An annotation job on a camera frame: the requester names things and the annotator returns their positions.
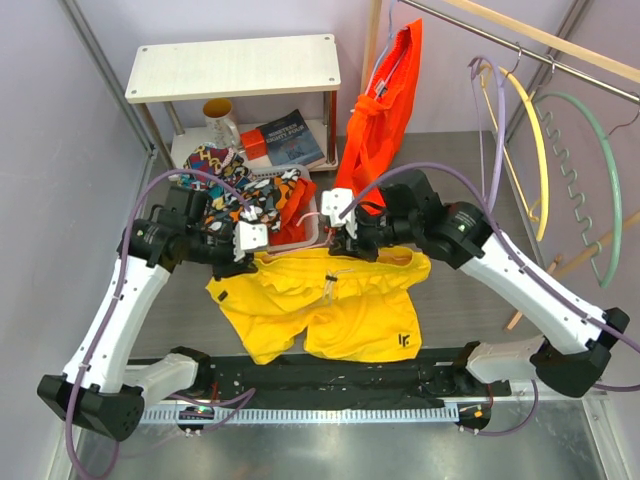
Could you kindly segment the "yellow shorts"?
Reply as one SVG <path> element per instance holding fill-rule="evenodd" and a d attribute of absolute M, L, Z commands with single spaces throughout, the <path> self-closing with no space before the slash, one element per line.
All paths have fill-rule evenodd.
<path fill-rule="evenodd" d="M 306 353 L 328 360 L 410 360 L 422 347 L 409 290 L 430 259 L 407 247 L 383 248 L 374 262 L 325 248 L 260 253 L 256 272 L 209 281 L 206 290 L 251 359 L 266 365 L 303 335 Z"/>

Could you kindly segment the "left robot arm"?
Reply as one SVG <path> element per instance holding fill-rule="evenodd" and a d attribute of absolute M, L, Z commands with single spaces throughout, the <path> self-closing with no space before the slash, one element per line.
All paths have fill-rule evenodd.
<path fill-rule="evenodd" d="M 175 267 L 193 262 L 224 277 L 251 273 L 252 257 L 235 259 L 231 238 L 212 240 L 204 214 L 211 198 L 203 191 L 173 186 L 164 204 L 134 221 L 123 234 L 109 288 L 72 359 L 59 375 L 46 374 L 38 397 L 63 421 L 122 442 L 144 411 L 174 393 L 205 397 L 214 382 L 209 355 L 176 347 L 136 372 L 126 367 L 154 300 Z"/>

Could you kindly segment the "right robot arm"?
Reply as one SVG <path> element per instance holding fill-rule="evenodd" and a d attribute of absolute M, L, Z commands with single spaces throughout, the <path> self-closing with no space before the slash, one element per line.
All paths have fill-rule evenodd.
<path fill-rule="evenodd" d="M 485 209 L 442 202 L 418 164 L 392 170 L 373 187 L 383 202 L 374 214 L 348 188 L 323 192 L 321 213 L 335 233 L 332 255 L 374 262 L 385 247 L 413 244 L 489 287 L 539 331 L 525 341 L 468 343 L 451 371 L 457 391 L 472 395 L 494 382 L 537 380 L 579 398 L 597 387 L 629 324 L 624 311 L 603 310 L 561 285 Z"/>

